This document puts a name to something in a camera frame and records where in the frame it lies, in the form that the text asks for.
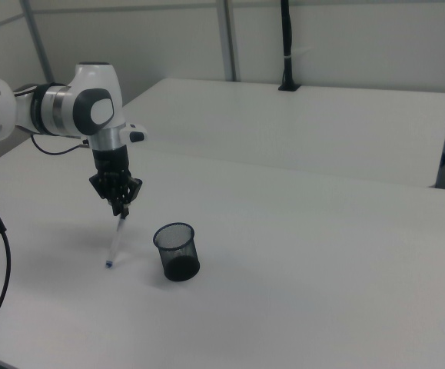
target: table surface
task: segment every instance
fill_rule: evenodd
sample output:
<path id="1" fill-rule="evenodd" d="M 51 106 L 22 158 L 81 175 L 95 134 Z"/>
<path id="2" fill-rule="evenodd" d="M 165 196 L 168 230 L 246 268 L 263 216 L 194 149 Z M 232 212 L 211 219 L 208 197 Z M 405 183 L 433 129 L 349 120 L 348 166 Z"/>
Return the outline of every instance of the table surface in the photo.
<path id="1" fill-rule="evenodd" d="M 65 138 L 38 138 L 49 150 Z M 445 190 L 131 147 L 144 180 L 116 266 L 91 152 L 0 158 L 12 276 L 0 361 L 18 368 L 445 368 Z M 195 229 L 164 278 L 152 236 Z M 5 254 L 0 240 L 0 289 Z"/>
<path id="2" fill-rule="evenodd" d="M 165 79 L 128 104 L 127 118 L 142 123 L 166 152 L 435 185 L 445 94 L 277 87 Z"/>

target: pen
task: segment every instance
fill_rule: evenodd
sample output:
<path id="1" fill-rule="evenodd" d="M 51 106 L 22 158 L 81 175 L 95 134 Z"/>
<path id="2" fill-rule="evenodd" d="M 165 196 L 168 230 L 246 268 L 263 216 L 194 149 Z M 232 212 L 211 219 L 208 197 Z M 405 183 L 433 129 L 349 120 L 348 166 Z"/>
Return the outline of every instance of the pen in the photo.
<path id="1" fill-rule="evenodd" d="M 123 216 L 120 217 L 118 222 L 118 226 L 116 227 L 115 237 L 113 238 L 113 242 L 109 248 L 108 259 L 106 260 L 106 267 L 112 268 L 113 263 L 115 262 L 116 253 L 118 252 L 118 246 L 120 244 L 121 232 L 123 230 L 123 226 L 125 224 L 125 218 Z"/>

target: mesh pen holder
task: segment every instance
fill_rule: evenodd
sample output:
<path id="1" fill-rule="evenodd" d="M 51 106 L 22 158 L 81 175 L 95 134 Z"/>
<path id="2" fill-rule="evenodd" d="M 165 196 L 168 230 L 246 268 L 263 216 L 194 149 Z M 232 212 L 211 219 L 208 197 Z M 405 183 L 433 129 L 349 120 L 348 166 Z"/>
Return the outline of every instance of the mesh pen holder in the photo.
<path id="1" fill-rule="evenodd" d="M 165 225 L 154 234 L 164 275 L 174 282 L 187 281 L 200 270 L 194 247 L 194 229 L 186 223 Z"/>

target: white table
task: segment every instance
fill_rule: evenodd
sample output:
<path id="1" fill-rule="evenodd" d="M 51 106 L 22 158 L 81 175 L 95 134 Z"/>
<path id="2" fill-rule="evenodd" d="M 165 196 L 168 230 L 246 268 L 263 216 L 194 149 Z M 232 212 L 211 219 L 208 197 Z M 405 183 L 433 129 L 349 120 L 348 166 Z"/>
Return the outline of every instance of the white table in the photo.
<path id="1" fill-rule="evenodd" d="M 141 121 L 166 152 L 435 185 L 445 94 L 277 87 L 165 79 L 132 101 L 127 117 Z"/>
<path id="2" fill-rule="evenodd" d="M 46 148 L 69 141 L 40 138 Z M 173 155 L 144 180 L 116 268 L 91 152 L 0 158 L 13 271 L 0 360 L 18 368 L 444 368 L 445 191 Z M 195 229 L 201 270 L 164 279 L 151 238 Z M 5 269 L 0 240 L 0 288 Z"/>

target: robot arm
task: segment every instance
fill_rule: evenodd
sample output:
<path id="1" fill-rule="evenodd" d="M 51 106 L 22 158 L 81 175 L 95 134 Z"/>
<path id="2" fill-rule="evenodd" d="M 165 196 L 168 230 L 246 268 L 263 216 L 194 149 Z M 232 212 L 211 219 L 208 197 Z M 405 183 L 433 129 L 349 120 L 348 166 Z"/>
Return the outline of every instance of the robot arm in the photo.
<path id="1" fill-rule="evenodd" d="M 81 63 L 69 85 L 28 85 L 12 92 L 0 80 L 0 140 L 16 125 L 33 134 L 87 136 L 98 171 L 90 182 L 115 216 L 128 215 L 142 182 L 128 170 L 126 145 L 143 141 L 145 129 L 127 126 L 112 65 Z"/>

